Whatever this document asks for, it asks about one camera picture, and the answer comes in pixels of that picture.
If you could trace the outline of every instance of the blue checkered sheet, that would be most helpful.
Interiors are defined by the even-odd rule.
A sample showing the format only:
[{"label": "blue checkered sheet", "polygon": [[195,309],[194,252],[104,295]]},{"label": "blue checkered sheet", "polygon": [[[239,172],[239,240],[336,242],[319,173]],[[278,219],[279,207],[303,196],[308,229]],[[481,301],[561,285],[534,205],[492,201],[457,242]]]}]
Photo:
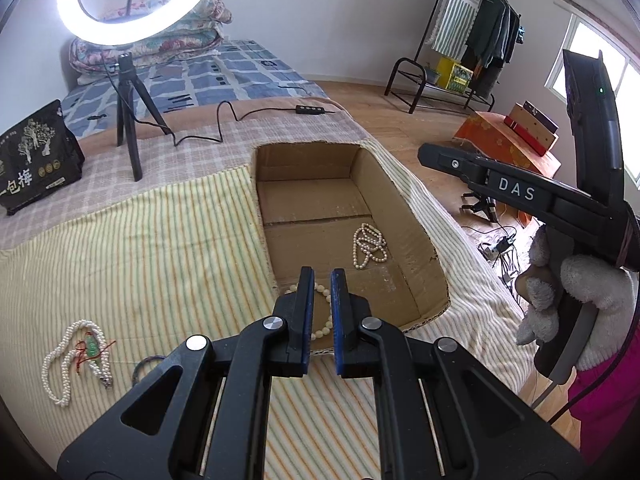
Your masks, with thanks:
[{"label": "blue checkered sheet", "polygon": [[[225,41],[216,50],[186,61],[138,69],[138,77],[162,113],[222,101],[263,97],[326,97],[255,41]],[[148,110],[134,92],[136,117]],[[66,126],[78,138],[116,126],[116,92],[108,78],[79,86],[62,101]]]}]

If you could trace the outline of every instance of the floral comforter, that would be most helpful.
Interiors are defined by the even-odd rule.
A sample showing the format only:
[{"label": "floral comforter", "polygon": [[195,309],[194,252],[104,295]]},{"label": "floral comforter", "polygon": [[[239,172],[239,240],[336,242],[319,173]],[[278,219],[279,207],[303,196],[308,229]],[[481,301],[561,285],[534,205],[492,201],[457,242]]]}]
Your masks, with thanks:
[{"label": "floral comforter", "polygon": [[[144,16],[164,6],[170,0],[140,0],[131,6],[131,16]],[[103,16],[109,21],[126,14],[123,7]],[[105,65],[115,72],[120,54],[130,52],[137,68],[185,60],[215,48],[223,41],[222,24],[231,23],[231,12],[222,0],[201,0],[182,19],[162,32],[119,49],[116,46],[96,45],[76,38],[69,49],[69,63],[81,75],[78,84],[89,84],[106,74]]]}]

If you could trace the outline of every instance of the orange box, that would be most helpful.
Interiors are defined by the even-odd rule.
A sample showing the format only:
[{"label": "orange box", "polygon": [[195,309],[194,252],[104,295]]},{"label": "orange box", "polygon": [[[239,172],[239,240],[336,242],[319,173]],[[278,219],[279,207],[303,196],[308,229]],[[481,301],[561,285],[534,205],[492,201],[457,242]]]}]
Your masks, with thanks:
[{"label": "orange box", "polygon": [[522,105],[516,104],[509,117],[529,132],[546,150],[550,150],[558,140],[556,134],[551,133],[544,124],[527,112]]}]

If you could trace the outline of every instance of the clothes rack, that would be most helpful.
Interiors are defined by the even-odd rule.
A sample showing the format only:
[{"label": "clothes rack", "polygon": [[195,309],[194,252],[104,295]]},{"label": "clothes rack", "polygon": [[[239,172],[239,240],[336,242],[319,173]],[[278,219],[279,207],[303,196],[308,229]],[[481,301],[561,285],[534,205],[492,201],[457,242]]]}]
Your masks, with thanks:
[{"label": "clothes rack", "polygon": [[[491,110],[493,110],[494,105],[495,105],[495,97],[493,94],[491,95],[491,100],[487,100],[479,95],[476,94],[476,91],[474,89],[471,88],[467,88],[466,91],[463,94],[460,94],[458,92],[452,92],[450,90],[441,88],[437,85],[434,84],[430,84],[427,82],[427,71],[425,69],[425,67],[423,67],[421,64],[418,63],[418,57],[420,56],[420,53],[422,52],[422,48],[424,46],[424,42],[427,38],[427,34],[429,33],[429,29],[431,27],[431,22],[433,21],[433,18],[435,16],[436,10],[438,8],[438,3],[440,2],[440,0],[436,0],[435,3],[433,4],[433,9],[431,9],[431,15],[429,16],[429,21],[427,22],[427,26],[424,29],[424,34],[422,35],[422,40],[420,41],[420,45],[418,46],[418,50],[415,53],[415,56],[413,59],[410,59],[408,57],[401,57],[400,59],[398,59],[398,61],[396,61],[396,64],[394,65],[393,70],[391,71],[391,76],[389,77],[389,82],[386,85],[386,89],[385,89],[385,96],[388,96],[389,94],[394,95],[395,97],[397,97],[398,99],[400,99],[403,103],[405,103],[406,105],[408,105],[409,107],[409,114],[413,114],[415,112],[416,108],[427,108],[427,109],[431,109],[431,110],[442,110],[442,111],[446,111],[446,112],[453,112],[453,113],[462,113],[462,114],[467,114],[467,109],[470,108],[471,110],[474,110],[471,106],[470,103],[471,102],[475,102],[475,103],[479,103],[481,105],[485,105],[488,106],[488,112],[490,112]],[[400,66],[402,65],[402,63],[409,63],[412,66],[415,66],[419,72],[416,73],[412,73],[412,72],[407,72],[406,70],[400,70]],[[413,83],[418,85],[418,89],[416,91],[415,94],[411,94],[411,93],[407,93],[407,92],[399,92],[396,90],[392,89],[393,83],[396,80],[396,76],[400,74],[402,76],[404,76],[405,78],[407,78],[408,80],[412,81]],[[433,90],[437,90],[438,92],[441,92],[443,95],[442,98],[438,98],[438,97],[432,97],[432,96],[425,96],[422,93],[424,92],[425,88],[429,88],[429,89],[433,89]],[[412,101],[408,101],[407,99],[405,99],[405,96],[413,96],[413,100]],[[456,101],[456,100],[452,100],[450,98],[450,96],[455,96],[455,97],[462,97],[462,98],[466,98],[466,102],[464,103],[464,105],[462,105],[462,103]],[[438,102],[443,102],[443,103],[450,103],[450,104],[454,104],[454,105],[460,105],[462,106],[462,110],[460,111],[456,111],[450,107],[444,108],[444,107],[439,107],[439,106],[432,106],[429,104],[420,104],[420,99],[426,99],[429,101],[438,101]]]}]

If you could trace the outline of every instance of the hanging clothes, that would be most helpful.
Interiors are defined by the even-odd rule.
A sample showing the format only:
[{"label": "hanging clothes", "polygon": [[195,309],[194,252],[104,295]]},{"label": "hanging clothes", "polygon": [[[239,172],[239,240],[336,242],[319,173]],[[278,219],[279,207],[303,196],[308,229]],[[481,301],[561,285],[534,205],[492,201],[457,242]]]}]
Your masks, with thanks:
[{"label": "hanging clothes", "polygon": [[507,50],[502,58],[505,63],[511,62],[511,56],[513,56],[513,49],[516,46],[516,40],[518,39],[518,32],[520,27],[520,15],[510,7],[510,26],[509,26],[509,39],[507,42]]},{"label": "hanging clothes", "polygon": [[516,43],[521,43],[520,15],[505,0],[483,0],[476,22],[466,42],[461,64],[474,71],[469,83],[476,95],[488,99],[505,63],[511,61]]},{"label": "hanging clothes", "polygon": [[504,55],[510,25],[510,7],[504,0],[482,0],[466,44],[489,66],[496,52]]}]

